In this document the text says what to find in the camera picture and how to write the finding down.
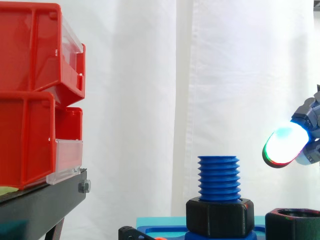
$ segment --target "blue screw thread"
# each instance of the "blue screw thread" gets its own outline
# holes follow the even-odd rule
[[[199,156],[200,200],[207,202],[240,202],[239,161],[235,156]]]

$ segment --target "white backdrop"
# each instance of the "white backdrop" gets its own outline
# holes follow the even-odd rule
[[[136,217],[184,215],[199,195],[198,155],[238,156],[258,215],[319,209],[319,165],[272,169],[261,157],[320,83],[312,0],[56,2],[86,44],[76,106],[92,181],[62,240],[117,239]]]
[[[197,156],[236,155],[241,195],[257,215],[319,209],[318,164],[273,169],[261,157],[273,130],[317,91],[313,1],[194,0],[192,9],[186,144],[174,150],[180,206],[199,195]]]

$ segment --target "black hex nut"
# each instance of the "black hex nut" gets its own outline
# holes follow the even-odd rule
[[[199,197],[186,203],[186,227],[207,238],[244,238],[255,226],[254,203],[201,201]]]
[[[266,240],[320,240],[320,211],[276,208],[265,215]]]

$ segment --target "red plastic drawer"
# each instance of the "red plastic drawer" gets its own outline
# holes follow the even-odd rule
[[[23,189],[48,176],[54,184],[78,174],[80,108],[56,109],[49,92],[0,92],[0,116],[0,186]]]
[[[58,106],[85,97],[85,46],[55,3],[0,1],[0,91],[46,91]]]

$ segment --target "black clamp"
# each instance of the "black clamp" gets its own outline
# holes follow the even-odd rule
[[[155,240],[153,237],[138,231],[132,226],[123,226],[119,229],[119,240]]]

